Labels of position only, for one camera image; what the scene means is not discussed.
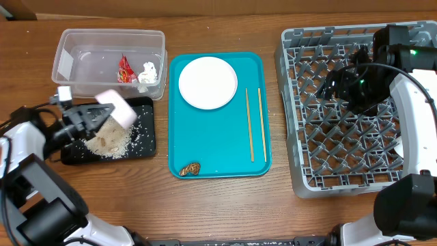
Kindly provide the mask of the brown food scrap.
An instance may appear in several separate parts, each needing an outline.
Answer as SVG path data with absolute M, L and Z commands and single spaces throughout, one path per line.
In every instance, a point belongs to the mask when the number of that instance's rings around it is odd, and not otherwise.
M 200 173 L 200 169 L 201 165 L 199 163 L 190 163 L 179 171 L 179 175 L 186 176 L 188 174 L 191 174 L 197 176 Z

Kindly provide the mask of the cooked rice pile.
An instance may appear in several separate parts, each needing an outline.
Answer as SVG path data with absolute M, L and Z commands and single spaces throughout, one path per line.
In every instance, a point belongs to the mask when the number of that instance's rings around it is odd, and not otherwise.
M 82 142 L 93 154 L 110 159 L 120 159 L 128 153 L 131 136 L 132 126 L 125 129 L 109 117 L 94 138 L 83 139 Z

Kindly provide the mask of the large white plate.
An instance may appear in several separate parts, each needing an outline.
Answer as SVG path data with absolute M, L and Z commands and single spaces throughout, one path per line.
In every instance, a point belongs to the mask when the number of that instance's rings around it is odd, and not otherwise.
M 178 88 L 189 105 L 213 110 L 225 106 L 235 96 L 238 78 L 235 70 L 225 60 L 200 57 L 182 69 Z

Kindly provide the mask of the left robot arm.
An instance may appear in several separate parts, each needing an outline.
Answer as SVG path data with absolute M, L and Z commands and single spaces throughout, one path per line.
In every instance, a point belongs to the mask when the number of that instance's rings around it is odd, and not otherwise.
M 39 107 L 21 107 L 1 125 L 1 222 L 13 245 L 149 245 L 124 226 L 89 212 L 85 200 L 45 160 L 74 140 L 91 137 L 114 105 L 62 107 L 47 126 Z

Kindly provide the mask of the grey dishwasher rack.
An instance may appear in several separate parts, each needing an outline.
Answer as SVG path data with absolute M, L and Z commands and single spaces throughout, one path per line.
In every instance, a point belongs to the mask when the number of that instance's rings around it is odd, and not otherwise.
M 294 193 L 301 198 L 378 192 L 402 178 L 401 129 L 395 101 L 375 115 L 354 114 L 348 102 L 316 97 L 326 75 L 348 66 L 362 46 L 373 57 L 373 35 L 387 25 L 409 28 L 415 46 L 436 49 L 432 20 L 286 29 L 275 53 L 287 123 Z

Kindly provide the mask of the teal serving tray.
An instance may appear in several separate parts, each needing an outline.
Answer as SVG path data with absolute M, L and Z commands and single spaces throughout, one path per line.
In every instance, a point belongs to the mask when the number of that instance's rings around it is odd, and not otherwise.
M 225 106 L 203 110 L 189 105 L 180 94 L 178 79 L 182 69 L 202 55 L 185 54 L 175 57 L 169 66 L 168 167 L 179 171 L 190 163 L 201 165 L 197 178 L 234 178 L 262 176 L 272 165 L 272 150 L 268 122 L 268 105 L 264 65 L 252 52 L 215 53 L 235 70 L 238 89 Z M 246 116 L 245 88 L 248 89 L 253 149 L 251 162 L 249 131 Z M 261 89 L 267 163 L 264 162 L 257 89 Z

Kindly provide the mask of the white napkin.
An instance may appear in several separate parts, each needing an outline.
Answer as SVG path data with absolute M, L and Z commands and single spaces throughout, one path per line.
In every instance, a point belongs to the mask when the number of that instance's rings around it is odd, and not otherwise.
M 156 93 L 158 91 L 158 75 L 153 62 L 145 62 L 143 72 L 138 75 L 139 93 Z

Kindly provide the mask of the pink bowl with rice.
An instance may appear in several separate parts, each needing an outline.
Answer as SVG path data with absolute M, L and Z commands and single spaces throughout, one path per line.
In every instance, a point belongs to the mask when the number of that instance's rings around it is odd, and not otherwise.
M 115 90 L 101 92 L 95 95 L 95 99 L 100 104 L 112 104 L 114 106 L 111 117 L 124 129 L 130 128 L 137 119 L 132 107 Z

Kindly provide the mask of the black plastic tray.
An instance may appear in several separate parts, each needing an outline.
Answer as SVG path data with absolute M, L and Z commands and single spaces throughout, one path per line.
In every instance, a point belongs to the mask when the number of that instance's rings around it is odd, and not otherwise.
M 132 107 L 137 119 L 132 125 L 131 142 L 128 153 L 120 159 L 110 159 L 93 154 L 82 142 L 77 139 L 72 144 L 61 149 L 61 162 L 64 165 L 79 165 L 95 162 L 109 162 L 124 159 L 135 159 L 153 156 L 156 153 L 154 129 L 153 101 L 149 97 L 127 98 L 126 102 Z

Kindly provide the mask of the red snack wrapper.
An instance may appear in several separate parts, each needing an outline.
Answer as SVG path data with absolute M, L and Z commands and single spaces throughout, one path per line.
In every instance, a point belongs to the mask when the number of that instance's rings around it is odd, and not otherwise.
M 117 73 L 117 81 L 119 83 L 137 83 L 138 79 L 133 71 L 133 69 L 130 67 L 130 64 L 128 63 L 127 57 L 125 55 L 122 55 L 122 58 L 119 61 L 119 70 Z

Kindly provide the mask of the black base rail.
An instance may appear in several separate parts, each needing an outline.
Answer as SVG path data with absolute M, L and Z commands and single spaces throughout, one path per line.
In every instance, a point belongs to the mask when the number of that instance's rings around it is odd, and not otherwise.
M 179 241 L 144 239 L 146 246 L 338 246 L 339 240 L 332 235 L 328 236 L 297 236 L 293 239 L 265 239 L 230 241 Z

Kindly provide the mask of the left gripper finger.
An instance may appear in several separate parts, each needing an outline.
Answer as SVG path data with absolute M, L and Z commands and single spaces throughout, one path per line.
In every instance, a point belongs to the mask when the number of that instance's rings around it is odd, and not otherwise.
M 103 124 L 110 118 L 110 115 L 85 116 L 85 133 L 83 138 L 90 140 L 102 128 Z
M 66 111 L 67 116 L 79 115 L 89 120 L 105 120 L 115 109 L 111 103 L 75 105 Z

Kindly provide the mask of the clear plastic waste bin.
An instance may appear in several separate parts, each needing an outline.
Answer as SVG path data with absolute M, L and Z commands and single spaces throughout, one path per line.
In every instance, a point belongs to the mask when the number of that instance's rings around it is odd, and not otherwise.
M 126 58 L 136 75 L 154 78 L 136 83 L 118 81 L 119 62 Z M 67 29 L 59 40 L 52 80 L 69 86 L 75 98 L 93 98 L 115 90 L 124 98 L 163 97 L 167 76 L 165 35 L 144 29 Z

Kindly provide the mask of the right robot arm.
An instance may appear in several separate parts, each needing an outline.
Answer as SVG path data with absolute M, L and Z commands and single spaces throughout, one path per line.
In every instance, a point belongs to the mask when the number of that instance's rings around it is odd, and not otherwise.
M 373 35 L 373 57 L 361 48 L 349 66 L 329 72 L 319 98 L 340 98 L 348 111 L 375 115 L 395 101 L 404 153 L 402 178 L 381 190 L 373 212 L 338 225 L 327 245 L 407 245 L 436 238 L 436 49 L 415 46 L 409 28 L 387 25 Z

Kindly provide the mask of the left wooden chopstick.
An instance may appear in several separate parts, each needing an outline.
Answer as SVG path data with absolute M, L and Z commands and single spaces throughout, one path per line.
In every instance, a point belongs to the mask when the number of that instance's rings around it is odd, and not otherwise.
M 245 100 L 246 100 L 246 116 L 247 116 L 248 131 L 249 131 L 249 146 L 250 146 L 250 153 L 251 153 L 251 162 L 253 163 L 255 161 L 255 156 L 254 156 L 254 149 L 253 149 L 253 134 L 252 134 L 252 127 L 251 127 L 249 94 L 247 88 L 245 88 Z

